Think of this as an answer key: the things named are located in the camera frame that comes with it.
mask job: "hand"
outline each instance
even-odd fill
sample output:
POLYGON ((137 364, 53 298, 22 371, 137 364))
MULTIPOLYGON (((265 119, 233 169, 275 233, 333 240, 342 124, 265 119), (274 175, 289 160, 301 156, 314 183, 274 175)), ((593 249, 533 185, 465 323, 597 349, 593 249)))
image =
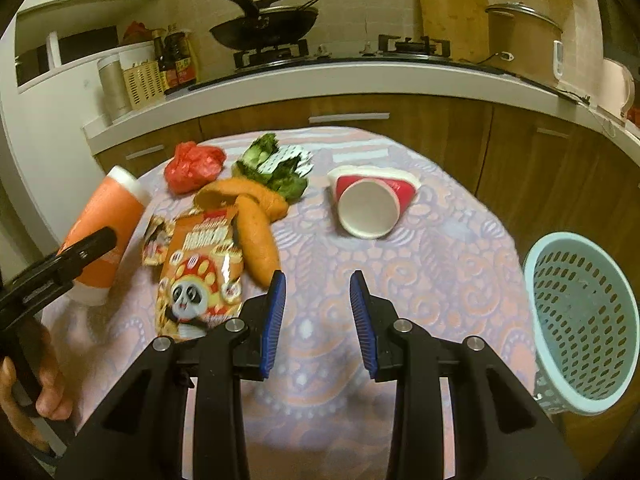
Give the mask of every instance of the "hand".
MULTIPOLYGON (((51 420, 67 420, 73 409, 73 401, 65 395, 65 378, 58 366, 58 360, 51 345, 51 336, 44 327, 42 327, 42 346, 43 355, 38 372, 42 392, 36 402, 36 410, 40 416, 51 420)), ((0 367, 0 408, 16 433, 31 445, 46 452, 49 450, 49 444, 12 396, 11 388, 16 380, 14 363, 7 357, 0 367)))

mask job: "wicker basket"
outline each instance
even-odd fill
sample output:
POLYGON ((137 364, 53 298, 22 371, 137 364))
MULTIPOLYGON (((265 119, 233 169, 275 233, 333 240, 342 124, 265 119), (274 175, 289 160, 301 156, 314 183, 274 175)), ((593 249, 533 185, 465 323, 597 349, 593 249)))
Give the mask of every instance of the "wicker basket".
POLYGON ((123 72, 124 83, 134 110, 164 99, 157 61, 142 63, 123 72))

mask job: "red object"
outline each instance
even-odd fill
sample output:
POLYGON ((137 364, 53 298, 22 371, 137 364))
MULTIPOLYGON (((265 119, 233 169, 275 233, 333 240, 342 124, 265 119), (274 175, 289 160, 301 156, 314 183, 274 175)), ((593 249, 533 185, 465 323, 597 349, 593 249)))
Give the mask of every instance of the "red object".
POLYGON ((217 146, 198 146, 181 142, 175 147, 173 160, 164 168, 164 179, 175 194, 196 191, 218 178, 226 153, 217 146))
POLYGON ((401 180, 398 178, 381 178, 378 176, 362 176, 362 175, 345 175, 338 177, 338 180, 335 183, 335 197, 336 200, 340 200, 340 197, 344 193, 344 191, 360 180, 377 180, 379 182, 384 182, 387 186, 389 186, 396 196, 398 197, 398 205, 400 208, 400 216, 404 213, 409 207, 411 200, 414 199, 416 189, 413 184, 407 182, 406 180, 401 180))

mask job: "sauce bottle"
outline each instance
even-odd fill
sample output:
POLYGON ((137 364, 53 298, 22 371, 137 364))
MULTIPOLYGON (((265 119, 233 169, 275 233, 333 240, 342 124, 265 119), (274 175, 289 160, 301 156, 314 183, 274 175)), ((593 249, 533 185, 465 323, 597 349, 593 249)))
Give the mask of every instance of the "sauce bottle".
POLYGON ((167 52, 175 62, 178 86, 183 88, 196 83, 196 69, 191 59, 189 43, 185 33, 177 30, 175 23, 169 25, 169 33, 164 39, 167 52))
POLYGON ((165 46, 162 44, 162 33, 164 29, 156 28, 152 32, 154 38, 154 51, 156 61, 158 62, 158 70, 160 71, 160 81, 162 90, 165 94, 169 94, 178 89, 178 76, 175 69, 175 63, 171 56, 168 55, 165 46))

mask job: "wooden cabinet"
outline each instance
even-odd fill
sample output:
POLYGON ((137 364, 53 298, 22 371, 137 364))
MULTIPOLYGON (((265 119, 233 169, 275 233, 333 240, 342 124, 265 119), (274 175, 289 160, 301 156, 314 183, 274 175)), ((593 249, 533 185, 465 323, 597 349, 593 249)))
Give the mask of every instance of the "wooden cabinet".
POLYGON ((429 157, 470 192, 475 192, 492 108, 489 103, 456 98, 358 94, 238 108, 202 117, 200 126, 204 139, 313 125, 362 128, 429 157))
POLYGON ((556 118, 495 107, 477 197, 510 232, 521 260, 545 234, 571 230, 599 137, 556 118))
POLYGON ((576 124, 496 106, 477 197, 521 260, 555 231, 600 245, 640 297, 640 168, 610 139, 576 124))
POLYGON ((122 166, 133 176, 140 176, 172 158, 176 144, 187 140, 202 141, 197 119, 128 140, 98 153, 95 158, 107 173, 114 166, 122 166))

